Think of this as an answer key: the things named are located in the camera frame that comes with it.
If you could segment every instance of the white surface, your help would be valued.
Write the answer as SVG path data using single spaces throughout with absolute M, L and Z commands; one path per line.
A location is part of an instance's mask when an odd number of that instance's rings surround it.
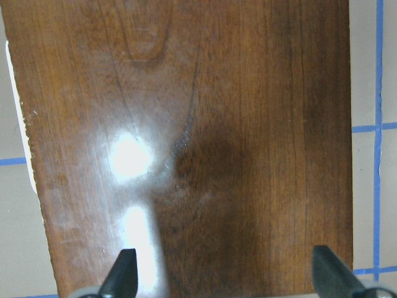
M 397 1 L 385 0 L 383 18 L 383 122 L 397 122 Z
M 354 268 L 371 268 L 373 251 L 373 132 L 353 133 Z
M 376 0 L 350 0 L 352 125 L 375 123 Z
M 397 130 L 383 131 L 380 264 L 397 265 Z
M 0 16 L 0 159 L 21 157 L 24 155 L 20 140 L 17 112 L 12 99 L 9 73 L 5 52 L 4 25 Z
M 383 273 L 380 275 L 380 282 L 397 289 L 397 272 Z
M 0 166 L 0 297 L 55 292 L 43 219 L 26 165 Z

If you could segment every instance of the wooden board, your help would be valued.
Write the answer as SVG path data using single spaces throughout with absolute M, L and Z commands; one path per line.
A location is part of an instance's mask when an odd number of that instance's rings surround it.
M 311 292 L 318 244 L 352 264 L 348 1 L 1 7 L 60 297 L 128 246 L 140 297 Z

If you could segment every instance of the blue tape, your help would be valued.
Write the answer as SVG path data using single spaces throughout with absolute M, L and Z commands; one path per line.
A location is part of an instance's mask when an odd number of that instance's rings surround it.
M 384 268 L 364 268 L 364 269 L 356 269 L 353 271 L 355 275 L 379 274 L 379 273 L 390 273 L 390 272 L 397 272 L 397 266 L 390 266 Z
M 383 123 L 382 130 L 386 130 L 386 129 L 397 129 L 397 122 Z
M 363 126 L 353 126 L 352 133 L 359 133 L 359 132 L 374 132 L 375 126 L 374 125 L 363 125 Z
M 380 267 L 380 161 L 382 144 L 382 52 L 383 52 L 383 0 L 377 0 L 376 92 L 375 92 L 375 146 L 373 165 L 373 267 Z M 374 280 L 379 272 L 374 271 Z
M 13 166 L 13 165 L 23 165 L 26 164 L 26 158 L 17 157 L 17 158 L 5 158 L 0 160 L 0 166 Z

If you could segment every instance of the varnished wood surface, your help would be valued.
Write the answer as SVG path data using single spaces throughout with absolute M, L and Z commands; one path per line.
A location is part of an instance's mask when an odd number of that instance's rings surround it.
M 1 7 L 60 297 L 147 233 L 140 297 L 310 292 L 319 244 L 352 263 L 347 1 Z M 120 179 L 125 138 L 149 161 Z

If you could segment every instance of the dark brown wood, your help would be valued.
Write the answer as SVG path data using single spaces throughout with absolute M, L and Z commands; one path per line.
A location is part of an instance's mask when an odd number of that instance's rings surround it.
M 352 264 L 348 1 L 1 7 L 60 297 L 102 282 L 142 202 L 157 297 L 311 292 L 313 245 Z M 152 159 L 120 181 L 123 135 Z

